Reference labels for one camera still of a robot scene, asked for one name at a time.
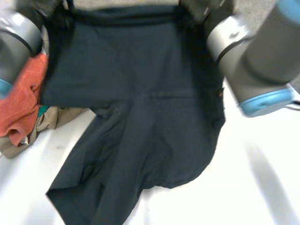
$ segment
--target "white table surface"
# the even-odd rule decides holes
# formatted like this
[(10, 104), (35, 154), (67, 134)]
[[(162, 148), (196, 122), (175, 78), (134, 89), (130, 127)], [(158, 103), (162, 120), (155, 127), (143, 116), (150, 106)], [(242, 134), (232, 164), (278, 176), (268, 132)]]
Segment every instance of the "white table surface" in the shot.
[[(145, 190), (126, 225), (300, 224), (300, 111), (244, 118), (228, 88), (225, 107), (208, 168), (184, 186)], [(64, 224), (45, 192), (93, 117), (43, 132), (13, 160), (0, 157), (0, 225)]]

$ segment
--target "pile of clothes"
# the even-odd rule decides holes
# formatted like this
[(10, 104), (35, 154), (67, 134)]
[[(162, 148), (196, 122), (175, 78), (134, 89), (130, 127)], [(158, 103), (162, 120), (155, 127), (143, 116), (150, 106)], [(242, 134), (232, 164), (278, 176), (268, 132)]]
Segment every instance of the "pile of clothes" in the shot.
[(0, 100), (0, 152), (9, 159), (32, 145), (41, 131), (59, 128), (83, 111), (39, 105), (47, 65), (45, 54), (30, 59), (9, 96)]

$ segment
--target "beige pants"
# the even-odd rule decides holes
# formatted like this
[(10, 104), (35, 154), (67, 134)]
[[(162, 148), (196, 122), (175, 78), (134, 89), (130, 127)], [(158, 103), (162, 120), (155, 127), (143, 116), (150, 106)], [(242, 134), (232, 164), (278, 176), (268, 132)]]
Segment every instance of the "beige pants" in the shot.
[(22, 144), (19, 147), (14, 146), (9, 137), (0, 137), (0, 152), (7, 158), (12, 159), (20, 152), (24, 151), (32, 145), (38, 136), (38, 133), (45, 129), (57, 129), (66, 123), (69, 123), (84, 110), (81, 108), (65, 108), (50, 107), (41, 117), (37, 119), (33, 131), (28, 137), (27, 144)]

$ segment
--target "teal cloth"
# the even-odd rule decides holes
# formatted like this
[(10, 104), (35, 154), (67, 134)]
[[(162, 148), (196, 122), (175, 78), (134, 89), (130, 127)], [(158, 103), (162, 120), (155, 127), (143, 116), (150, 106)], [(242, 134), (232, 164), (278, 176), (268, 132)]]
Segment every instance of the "teal cloth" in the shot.
[(38, 117), (44, 115), (44, 113), (45, 113), (48, 109), (49, 109), (48, 106), (45, 106), (45, 105), (44, 105), (44, 106), (41, 106), (40, 109), (39, 109), (39, 111), (38, 111)]

